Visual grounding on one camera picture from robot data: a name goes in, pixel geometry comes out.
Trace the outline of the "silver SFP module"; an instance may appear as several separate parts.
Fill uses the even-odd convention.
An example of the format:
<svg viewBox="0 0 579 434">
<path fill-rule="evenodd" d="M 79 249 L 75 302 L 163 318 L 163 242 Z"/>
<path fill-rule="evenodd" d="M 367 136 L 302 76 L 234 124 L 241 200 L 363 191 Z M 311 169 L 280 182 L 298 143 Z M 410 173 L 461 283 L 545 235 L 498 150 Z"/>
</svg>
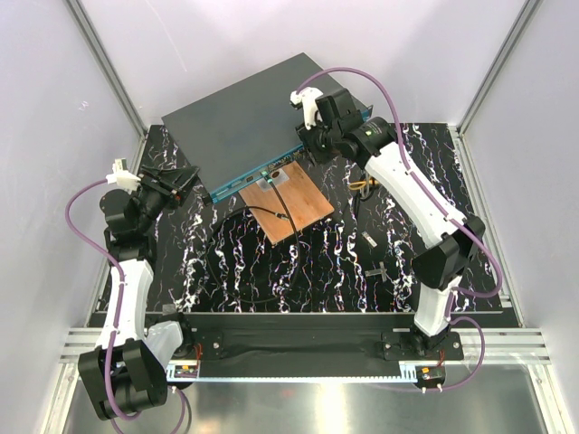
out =
<svg viewBox="0 0 579 434">
<path fill-rule="evenodd" d="M 377 246 L 376 241 L 366 231 L 362 232 L 362 236 L 372 248 Z"/>
</svg>

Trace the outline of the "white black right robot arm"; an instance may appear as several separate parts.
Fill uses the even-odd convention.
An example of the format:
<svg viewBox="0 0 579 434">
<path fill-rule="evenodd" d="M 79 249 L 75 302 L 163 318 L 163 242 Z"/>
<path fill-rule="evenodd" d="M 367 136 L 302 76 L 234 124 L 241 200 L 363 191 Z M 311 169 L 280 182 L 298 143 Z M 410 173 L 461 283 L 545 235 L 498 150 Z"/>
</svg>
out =
<svg viewBox="0 0 579 434">
<path fill-rule="evenodd" d="M 296 132 L 315 162 L 340 155 L 357 164 L 416 225 L 426 250 L 412 261 L 421 289 L 413 326 L 403 343 L 421 358 L 435 356 L 450 331 L 451 288 L 476 256 L 484 223 L 446 201 L 398 145 L 390 124 L 380 117 L 365 118 L 348 90 L 325 94 L 306 87 L 292 91 L 289 100 L 303 113 Z"/>
</svg>

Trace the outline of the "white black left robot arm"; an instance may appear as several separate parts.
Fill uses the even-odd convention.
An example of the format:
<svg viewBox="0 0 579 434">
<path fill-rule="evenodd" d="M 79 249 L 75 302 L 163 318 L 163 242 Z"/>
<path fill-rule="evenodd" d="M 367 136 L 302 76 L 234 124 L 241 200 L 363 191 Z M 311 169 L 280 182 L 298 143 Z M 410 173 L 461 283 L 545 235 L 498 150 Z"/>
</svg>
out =
<svg viewBox="0 0 579 434">
<path fill-rule="evenodd" d="M 94 349 L 81 354 L 78 364 L 101 420 L 133 420 L 140 412 L 163 405 L 170 361 L 187 357 L 195 349 L 195 336 L 183 314 L 164 314 L 151 326 L 145 319 L 157 261 L 157 217 L 182 206 L 197 181 L 195 166 L 144 167 L 132 174 L 124 160 L 118 159 L 104 179 L 112 188 L 99 204 L 106 223 L 105 244 L 100 246 L 75 231 L 110 265 L 105 323 Z"/>
</svg>

